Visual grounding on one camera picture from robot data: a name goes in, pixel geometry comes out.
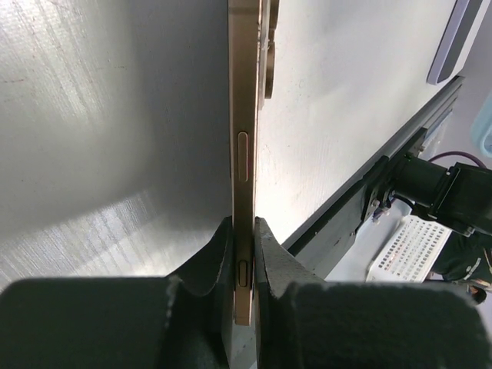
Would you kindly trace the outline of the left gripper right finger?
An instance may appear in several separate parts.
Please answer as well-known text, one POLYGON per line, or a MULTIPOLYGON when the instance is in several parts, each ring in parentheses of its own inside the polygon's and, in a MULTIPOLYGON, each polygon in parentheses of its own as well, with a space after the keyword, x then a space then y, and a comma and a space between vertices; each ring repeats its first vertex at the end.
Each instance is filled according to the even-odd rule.
POLYGON ((434 283, 327 282, 257 218, 260 368, 482 368, 485 328, 462 291, 434 283))

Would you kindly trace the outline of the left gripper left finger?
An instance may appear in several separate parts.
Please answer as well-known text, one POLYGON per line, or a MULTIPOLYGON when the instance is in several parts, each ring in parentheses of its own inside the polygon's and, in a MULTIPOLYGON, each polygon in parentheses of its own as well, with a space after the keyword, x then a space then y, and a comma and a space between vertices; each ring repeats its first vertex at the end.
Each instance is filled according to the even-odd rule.
POLYGON ((233 229, 157 277, 26 278, 1 294, 3 368, 227 368, 233 229))

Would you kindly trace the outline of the phone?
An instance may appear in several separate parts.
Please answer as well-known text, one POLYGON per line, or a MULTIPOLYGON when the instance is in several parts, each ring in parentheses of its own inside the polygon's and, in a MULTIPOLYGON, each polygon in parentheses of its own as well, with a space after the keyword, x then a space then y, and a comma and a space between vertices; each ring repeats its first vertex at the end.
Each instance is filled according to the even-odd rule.
POLYGON ((480 153, 490 158, 491 153, 491 125, 492 125, 492 93, 487 96, 474 123, 470 129, 470 136, 480 153))
POLYGON ((428 84, 438 85, 452 75, 482 4, 482 0, 455 2, 427 75, 428 84))

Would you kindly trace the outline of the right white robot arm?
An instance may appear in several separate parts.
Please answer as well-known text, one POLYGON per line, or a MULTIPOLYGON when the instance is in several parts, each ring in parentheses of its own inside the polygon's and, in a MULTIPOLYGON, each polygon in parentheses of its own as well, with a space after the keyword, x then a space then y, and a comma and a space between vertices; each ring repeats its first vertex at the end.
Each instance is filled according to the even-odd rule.
POLYGON ((491 292, 491 170, 462 163, 444 168, 409 157, 393 190, 414 203, 413 215, 451 229, 430 271, 466 288, 476 304, 485 302, 491 292))

